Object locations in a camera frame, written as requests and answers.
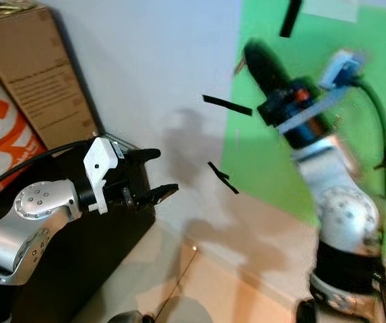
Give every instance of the floor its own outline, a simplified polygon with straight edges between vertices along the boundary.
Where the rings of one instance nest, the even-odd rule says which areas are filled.
[[[73,323],[106,323],[130,310],[153,314],[157,323],[293,322],[286,307],[158,225]]]

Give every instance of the brown cardboard box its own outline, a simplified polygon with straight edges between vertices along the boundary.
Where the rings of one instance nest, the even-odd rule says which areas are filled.
[[[0,15],[0,79],[49,149],[96,131],[48,8]]]

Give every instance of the green backdrop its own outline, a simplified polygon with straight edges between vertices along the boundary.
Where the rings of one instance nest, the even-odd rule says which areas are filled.
[[[386,108],[386,9],[363,6],[356,24],[301,13],[291,38],[280,38],[287,6],[287,0],[244,0],[238,58],[249,38],[259,38],[275,50],[292,77],[310,75],[317,81],[338,49],[362,50],[367,61],[365,78]],[[243,69],[233,81],[233,102],[255,108],[264,99]],[[371,103],[353,89],[342,104],[328,111],[330,122],[335,114],[343,117],[338,132],[362,164],[364,184],[381,192],[381,175],[372,171],[381,161],[382,142]],[[265,127],[257,111],[253,118],[229,112],[222,169],[237,188],[315,224],[312,199],[290,162],[287,144],[275,129]]]

